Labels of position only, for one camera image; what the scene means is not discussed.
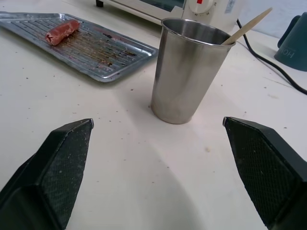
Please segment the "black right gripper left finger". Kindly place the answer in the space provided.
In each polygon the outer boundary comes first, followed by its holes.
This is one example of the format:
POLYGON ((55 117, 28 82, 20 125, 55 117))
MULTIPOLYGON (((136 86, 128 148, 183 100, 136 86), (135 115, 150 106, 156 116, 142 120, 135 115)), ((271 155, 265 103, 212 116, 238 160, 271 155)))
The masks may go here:
POLYGON ((87 118, 53 130, 15 171, 0 192, 2 230, 66 229, 93 128, 93 119, 87 118))

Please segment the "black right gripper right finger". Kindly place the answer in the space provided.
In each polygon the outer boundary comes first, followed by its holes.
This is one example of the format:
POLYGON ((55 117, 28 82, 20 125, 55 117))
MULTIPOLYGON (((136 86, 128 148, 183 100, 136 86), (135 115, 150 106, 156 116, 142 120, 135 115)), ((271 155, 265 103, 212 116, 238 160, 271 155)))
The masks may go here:
POLYGON ((269 230, 307 228, 307 162, 272 128, 235 117, 223 126, 239 176, 269 230))

